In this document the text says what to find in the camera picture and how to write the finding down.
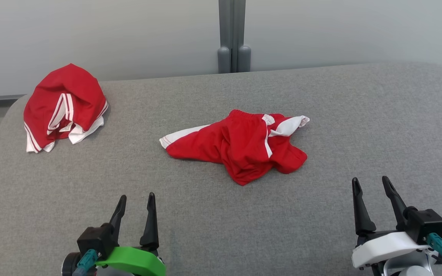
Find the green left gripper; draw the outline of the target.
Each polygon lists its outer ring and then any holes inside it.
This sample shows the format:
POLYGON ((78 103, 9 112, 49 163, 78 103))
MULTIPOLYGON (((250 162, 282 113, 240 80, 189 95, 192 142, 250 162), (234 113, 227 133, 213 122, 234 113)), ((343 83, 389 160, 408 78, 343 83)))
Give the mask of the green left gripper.
MULTIPOLYGON (((109 221, 113 227, 112 239, 118 240, 121 219, 125 214, 127 196, 121 195, 109 221)), ((96 263, 96 276, 165 276, 166 265, 158 256, 158 222, 155 194, 149 193, 148 214, 140 247, 119 246, 109 257, 96 263)))

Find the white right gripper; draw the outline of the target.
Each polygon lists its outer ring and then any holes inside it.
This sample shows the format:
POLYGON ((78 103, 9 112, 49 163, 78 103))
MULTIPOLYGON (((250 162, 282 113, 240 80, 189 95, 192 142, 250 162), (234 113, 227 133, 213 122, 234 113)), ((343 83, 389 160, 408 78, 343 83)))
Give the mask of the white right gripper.
MULTIPOLYGON (((390 199, 396 230, 404 230, 406 205, 390 179, 382 176, 386 196, 390 199)), ((355 233, 367 235, 376 231, 376 225, 369 217, 363 201, 363 189, 354 177, 351 181, 354 203, 355 233)), ((432 257, 428 245, 418 245, 405 232, 394 232, 364 242, 351 255, 354 268, 371 267, 377 276, 431 276, 432 257)))

